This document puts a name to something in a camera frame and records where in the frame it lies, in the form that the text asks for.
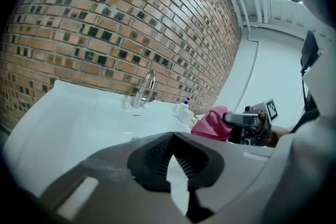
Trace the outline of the pink cloth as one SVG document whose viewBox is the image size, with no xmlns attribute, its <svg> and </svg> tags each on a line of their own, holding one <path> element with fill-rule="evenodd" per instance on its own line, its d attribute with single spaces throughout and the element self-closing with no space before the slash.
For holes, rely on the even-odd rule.
<svg viewBox="0 0 336 224">
<path fill-rule="evenodd" d="M 209 110 L 192 128 L 191 134 L 211 140 L 226 141 L 231 137 L 233 125 L 223 121 L 223 116 L 231 114 L 226 106 L 216 106 Z"/>
</svg>

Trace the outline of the white ceramic sink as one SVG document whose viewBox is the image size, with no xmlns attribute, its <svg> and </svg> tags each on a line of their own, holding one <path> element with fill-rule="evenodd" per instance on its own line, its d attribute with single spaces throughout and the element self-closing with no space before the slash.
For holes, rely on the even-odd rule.
<svg viewBox="0 0 336 224">
<path fill-rule="evenodd" d="M 42 203 L 44 190 L 82 160 L 104 148 L 181 131 L 175 104 L 131 106 L 132 98 L 57 81 L 13 129 L 4 157 L 15 182 Z M 187 196 L 187 178 L 173 161 L 166 180 L 172 199 Z"/>
</svg>

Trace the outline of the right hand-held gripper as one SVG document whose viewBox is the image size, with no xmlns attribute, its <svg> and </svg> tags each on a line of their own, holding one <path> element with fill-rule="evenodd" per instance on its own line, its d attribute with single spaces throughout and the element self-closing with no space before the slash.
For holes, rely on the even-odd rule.
<svg viewBox="0 0 336 224">
<path fill-rule="evenodd" d="M 225 113 L 223 121 L 233 125 L 230 141 L 235 144 L 264 146 L 271 124 L 278 117 L 273 99 L 246 106 L 243 113 Z"/>
</svg>

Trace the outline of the white bottle with blue cap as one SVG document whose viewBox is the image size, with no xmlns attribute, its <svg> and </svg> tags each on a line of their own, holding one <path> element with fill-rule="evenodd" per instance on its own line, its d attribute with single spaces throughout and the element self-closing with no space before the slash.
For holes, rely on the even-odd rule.
<svg viewBox="0 0 336 224">
<path fill-rule="evenodd" d="M 186 98 L 185 101 L 180 104 L 179 109 L 177 111 L 178 115 L 182 115 L 184 111 L 188 109 L 189 101 L 190 101 L 190 98 Z"/>
</svg>

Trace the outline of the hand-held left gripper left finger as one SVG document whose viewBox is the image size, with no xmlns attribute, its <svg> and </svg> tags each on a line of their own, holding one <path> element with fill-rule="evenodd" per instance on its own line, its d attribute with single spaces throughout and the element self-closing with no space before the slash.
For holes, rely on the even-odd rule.
<svg viewBox="0 0 336 224">
<path fill-rule="evenodd" d="M 99 150 L 40 200 L 70 224 L 188 224 L 166 180 L 174 137 L 162 133 Z"/>
</svg>

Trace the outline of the chrome faucet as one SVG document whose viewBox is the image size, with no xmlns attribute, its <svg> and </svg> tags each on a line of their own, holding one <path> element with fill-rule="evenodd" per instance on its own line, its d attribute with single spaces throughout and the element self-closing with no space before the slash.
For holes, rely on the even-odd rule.
<svg viewBox="0 0 336 224">
<path fill-rule="evenodd" d="M 156 81 L 156 74 L 154 70 L 149 70 L 149 72 L 146 74 L 142 84 L 140 85 L 139 90 L 137 91 L 133 102 L 132 102 L 132 107 L 135 109 L 138 109 L 140 107 L 141 103 L 146 103 L 146 102 L 152 102 L 156 99 L 156 96 L 153 97 L 145 97 L 144 92 L 145 92 L 145 87 L 147 83 L 149 83 L 149 89 L 153 90 L 154 85 Z"/>
</svg>

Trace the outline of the person's right forearm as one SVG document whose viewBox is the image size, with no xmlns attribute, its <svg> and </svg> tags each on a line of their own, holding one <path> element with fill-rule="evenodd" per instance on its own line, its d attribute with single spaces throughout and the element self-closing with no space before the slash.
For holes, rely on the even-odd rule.
<svg viewBox="0 0 336 224">
<path fill-rule="evenodd" d="M 270 142 L 268 146 L 270 147 L 276 147 L 279 139 L 287 134 L 292 133 L 293 129 L 295 126 L 290 126 L 290 127 L 280 127 L 280 126 L 275 126 L 273 125 L 271 127 L 271 132 L 270 132 Z"/>
</svg>

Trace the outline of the black body-worn box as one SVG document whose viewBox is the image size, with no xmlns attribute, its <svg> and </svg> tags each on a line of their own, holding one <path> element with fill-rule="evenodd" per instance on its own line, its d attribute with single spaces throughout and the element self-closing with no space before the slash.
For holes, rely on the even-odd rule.
<svg viewBox="0 0 336 224">
<path fill-rule="evenodd" d="M 301 73 L 304 74 L 308 68 L 312 67 L 315 61 L 319 58 L 319 47 L 313 31 L 308 30 L 303 48 L 301 50 Z"/>
</svg>

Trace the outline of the person's top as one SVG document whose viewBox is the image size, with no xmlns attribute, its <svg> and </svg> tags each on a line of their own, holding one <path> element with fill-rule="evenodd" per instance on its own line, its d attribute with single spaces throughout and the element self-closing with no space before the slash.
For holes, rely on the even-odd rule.
<svg viewBox="0 0 336 224">
<path fill-rule="evenodd" d="M 315 61 L 303 77 L 316 109 L 304 114 L 307 121 L 319 117 L 336 119 L 336 46 L 331 46 Z"/>
</svg>

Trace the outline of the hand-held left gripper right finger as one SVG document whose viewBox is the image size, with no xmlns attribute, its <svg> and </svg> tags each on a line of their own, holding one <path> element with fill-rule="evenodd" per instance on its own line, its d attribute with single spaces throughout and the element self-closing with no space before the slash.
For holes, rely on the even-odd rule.
<svg viewBox="0 0 336 224">
<path fill-rule="evenodd" d="M 272 149 L 175 132 L 173 155 L 186 175 L 185 216 L 173 224 L 263 224 L 269 195 L 257 193 Z"/>
</svg>

